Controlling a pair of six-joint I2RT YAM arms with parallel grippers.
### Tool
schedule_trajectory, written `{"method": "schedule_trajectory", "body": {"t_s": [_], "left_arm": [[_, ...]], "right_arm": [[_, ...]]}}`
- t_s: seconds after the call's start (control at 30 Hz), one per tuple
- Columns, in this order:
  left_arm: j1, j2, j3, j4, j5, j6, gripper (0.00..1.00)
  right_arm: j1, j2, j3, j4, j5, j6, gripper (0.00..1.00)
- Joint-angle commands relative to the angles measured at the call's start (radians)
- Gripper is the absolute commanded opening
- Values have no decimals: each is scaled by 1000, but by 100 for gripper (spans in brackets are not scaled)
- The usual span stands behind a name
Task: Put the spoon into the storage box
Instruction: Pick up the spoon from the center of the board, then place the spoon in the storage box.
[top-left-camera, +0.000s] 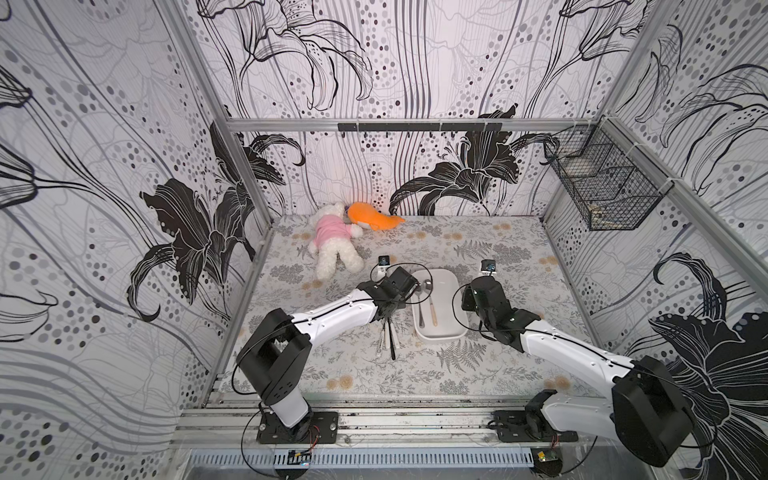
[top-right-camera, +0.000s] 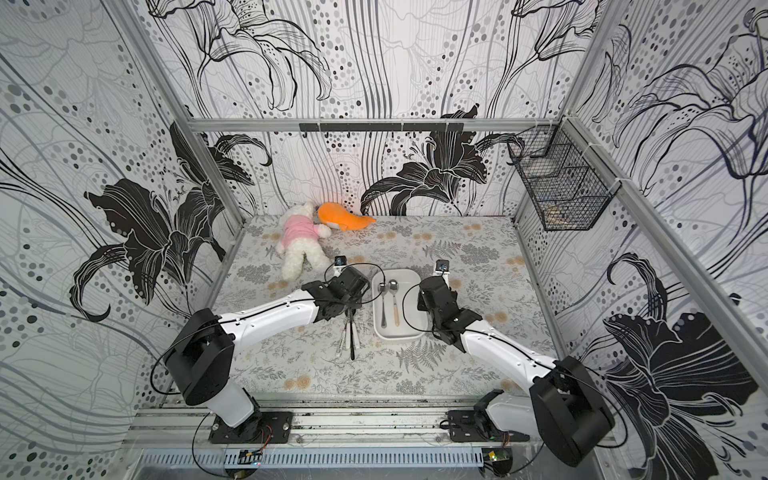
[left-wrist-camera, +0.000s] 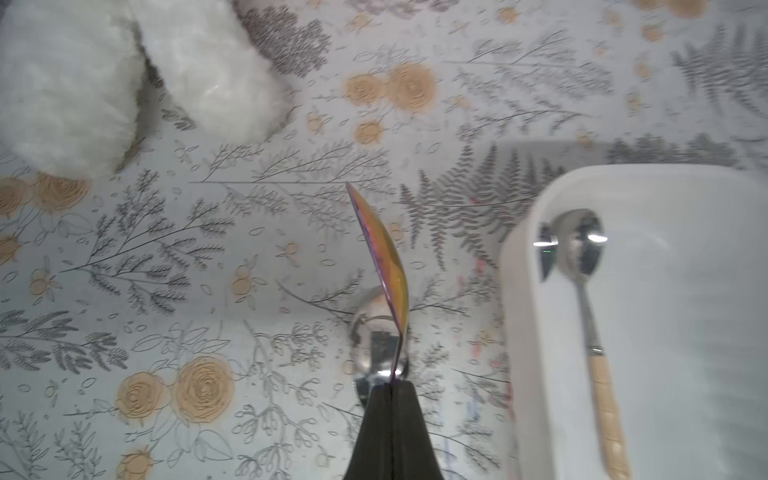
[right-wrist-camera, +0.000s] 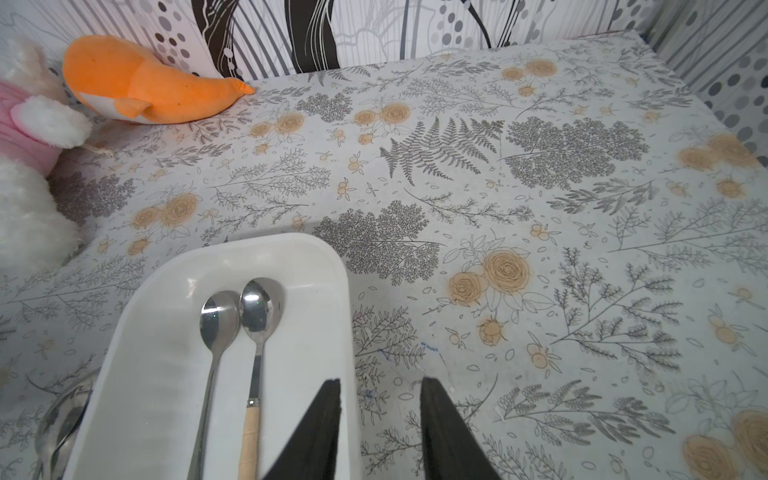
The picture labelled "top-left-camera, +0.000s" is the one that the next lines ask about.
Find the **long silver spoon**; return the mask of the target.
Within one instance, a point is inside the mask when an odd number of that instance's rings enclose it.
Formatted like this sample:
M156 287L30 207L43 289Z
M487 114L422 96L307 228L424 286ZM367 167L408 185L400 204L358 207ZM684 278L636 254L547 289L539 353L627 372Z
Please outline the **long silver spoon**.
M420 329L425 328L425 321L423 317L423 311L422 311L422 290L419 289L419 291L415 294L416 296L416 307L417 307L417 320L418 320L418 327Z

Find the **white rectangular storage box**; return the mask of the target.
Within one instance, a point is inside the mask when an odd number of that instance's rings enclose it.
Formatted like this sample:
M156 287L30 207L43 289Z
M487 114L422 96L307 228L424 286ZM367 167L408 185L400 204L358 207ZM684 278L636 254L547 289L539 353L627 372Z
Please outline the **white rectangular storage box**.
M425 328L418 327L416 296L409 300L413 326L416 336L428 343L452 342L461 339L468 333L465 327L467 315L461 309L459 291L462 289L456 275L447 269L420 269L412 273L420 285L429 279L434 283L432 294L439 326L432 325L430 308L427 303L427 292L422 289L422 311Z

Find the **black spoon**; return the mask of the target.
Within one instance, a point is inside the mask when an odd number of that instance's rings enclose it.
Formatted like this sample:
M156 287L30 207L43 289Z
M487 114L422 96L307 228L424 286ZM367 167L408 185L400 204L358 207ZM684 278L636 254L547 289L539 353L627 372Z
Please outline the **black spoon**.
M387 318L385 320L384 324L385 324L386 332L387 332L387 344L389 345L388 348L389 348L389 352L390 352L390 358L391 358L392 361L395 361L396 358L397 358L397 356L396 356L396 345L395 345L394 330L393 330L393 327L392 327L391 318Z

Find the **wooden handled silver spoon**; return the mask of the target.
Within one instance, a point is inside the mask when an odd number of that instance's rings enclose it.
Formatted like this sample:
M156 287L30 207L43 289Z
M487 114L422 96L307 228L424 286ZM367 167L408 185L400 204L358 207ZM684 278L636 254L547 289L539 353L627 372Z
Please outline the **wooden handled silver spoon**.
M424 288L427 292L427 303L430 308L430 315L432 320L432 325L437 328L439 326L438 319L437 319L437 313L435 309L435 305L433 302L432 294L434 293L434 283L432 280L427 279L424 282Z

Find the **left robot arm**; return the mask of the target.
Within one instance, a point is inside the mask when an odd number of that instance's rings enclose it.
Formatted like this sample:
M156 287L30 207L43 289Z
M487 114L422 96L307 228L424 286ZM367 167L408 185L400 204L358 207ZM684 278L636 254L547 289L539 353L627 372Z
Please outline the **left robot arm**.
M300 393L299 381L313 348L349 330L387 319L406 306L419 281L398 267L379 280L307 312L268 312L235 360L262 404L286 429L308 424L311 407Z

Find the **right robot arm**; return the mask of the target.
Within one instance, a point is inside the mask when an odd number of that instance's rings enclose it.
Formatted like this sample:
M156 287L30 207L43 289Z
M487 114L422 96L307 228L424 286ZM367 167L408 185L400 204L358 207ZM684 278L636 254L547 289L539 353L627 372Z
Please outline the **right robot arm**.
M465 286L461 307L476 314L480 327L497 342L546 360L597 391L595 397L539 392L525 406L531 437L545 441L581 432L618 441L639 460L663 467L692 434L696 420L689 402L658 360L610 353L512 307L492 276Z

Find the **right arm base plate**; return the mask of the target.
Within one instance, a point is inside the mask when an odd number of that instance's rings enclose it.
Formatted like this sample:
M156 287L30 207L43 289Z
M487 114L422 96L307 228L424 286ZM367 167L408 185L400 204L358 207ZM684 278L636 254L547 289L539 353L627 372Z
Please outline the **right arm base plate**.
M503 443L548 442L556 445L560 442L576 442L579 437L575 431L555 429L544 417L544 402L557 393L554 389L545 389L534 396L523 410L497 410L487 427L497 434Z

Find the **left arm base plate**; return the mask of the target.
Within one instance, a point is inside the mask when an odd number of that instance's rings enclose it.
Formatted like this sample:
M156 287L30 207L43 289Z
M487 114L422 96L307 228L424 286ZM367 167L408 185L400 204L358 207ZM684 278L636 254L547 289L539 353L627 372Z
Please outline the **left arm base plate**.
M310 411L293 427L286 427L275 413L267 412L260 420L257 442L304 446L335 444L338 424L339 413L335 411Z

